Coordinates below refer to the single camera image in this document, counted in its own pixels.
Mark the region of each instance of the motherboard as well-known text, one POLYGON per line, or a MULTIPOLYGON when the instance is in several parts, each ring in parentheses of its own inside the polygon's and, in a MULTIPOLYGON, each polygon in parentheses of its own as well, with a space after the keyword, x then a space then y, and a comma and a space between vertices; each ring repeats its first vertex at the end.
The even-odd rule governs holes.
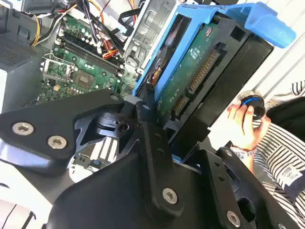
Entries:
POLYGON ((63 19, 53 49, 43 59, 44 79, 36 104, 103 88, 125 97, 132 94, 137 80, 118 55, 103 59, 96 52, 90 28, 70 16, 63 19))

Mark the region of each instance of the chip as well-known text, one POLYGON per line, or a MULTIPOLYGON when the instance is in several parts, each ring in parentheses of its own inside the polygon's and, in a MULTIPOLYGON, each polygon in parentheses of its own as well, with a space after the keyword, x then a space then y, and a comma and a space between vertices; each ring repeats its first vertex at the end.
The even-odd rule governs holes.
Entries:
POLYGON ((78 70, 75 77, 75 83, 79 86, 90 89, 92 86, 92 83, 94 81, 94 77, 82 70, 78 70))

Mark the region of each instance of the vent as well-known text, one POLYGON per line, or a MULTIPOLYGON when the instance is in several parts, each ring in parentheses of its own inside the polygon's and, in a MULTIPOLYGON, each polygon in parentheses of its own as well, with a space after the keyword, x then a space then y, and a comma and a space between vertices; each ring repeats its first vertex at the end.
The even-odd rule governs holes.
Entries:
POLYGON ((10 39, 0 37, 0 64, 7 68, 20 66, 32 55, 35 55, 30 46, 22 46, 10 39))

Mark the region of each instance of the black metal bracket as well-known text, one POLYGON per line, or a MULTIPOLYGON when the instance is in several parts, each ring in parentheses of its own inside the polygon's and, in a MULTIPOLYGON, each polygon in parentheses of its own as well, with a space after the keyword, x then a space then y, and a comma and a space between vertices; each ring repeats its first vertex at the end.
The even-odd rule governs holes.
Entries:
POLYGON ((117 93, 103 89, 3 113, 0 115, 0 160, 48 176, 61 174, 76 151, 92 144, 91 140, 102 139, 102 136, 92 137, 91 122, 104 113, 120 112, 123 105, 124 100, 117 93), (33 132, 15 133, 16 123, 30 124, 33 132), (65 146, 56 149, 50 146, 48 141, 52 136, 62 137, 55 139, 55 144, 65 146))

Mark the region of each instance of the bolt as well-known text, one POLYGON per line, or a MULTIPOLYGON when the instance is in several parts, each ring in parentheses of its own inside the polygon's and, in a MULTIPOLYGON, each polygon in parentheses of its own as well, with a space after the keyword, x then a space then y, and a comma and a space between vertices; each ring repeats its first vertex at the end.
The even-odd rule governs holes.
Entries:
POLYGON ((146 104, 143 104, 142 106, 143 106, 146 110, 149 110, 149 109, 150 109, 149 106, 146 105, 146 104))
POLYGON ((240 220, 235 212, 227 211, 227 218, 236 228, 240 227, 240 220))
POLYGON ((178 202, 178 196, 175 193, 174 190, 172 190, 169 187, 166 187, 165 189, 163 189, 163 198, 166 200, 166 202, 168 202, 169 204, 176 204, 178 202))
POLYGON ((283 224, 281 224, 281 223, 278 224, 278 228, 279 229, 286 229, 286 227, 283 224))
POLYGON ((67 146, 67 140, 59 135, 49 137, 48 145, 53 149, 64 149, 67 146))
POLYGON ((212 33, 212 27, 210 27, 206 32, 205 32, 205 37, 209 37, 212 33))
POLYGON ((227 155, 233 156, 233 154, 232 154, 232 152, 230 150, 226 149, 225 151, 226 151, 227 155))
POLYGON ((20 123, 15 123, 12 126, 12 130, 15 134, 26 136, 34 132, 34 127, 29 123, 20 122, 20 123))

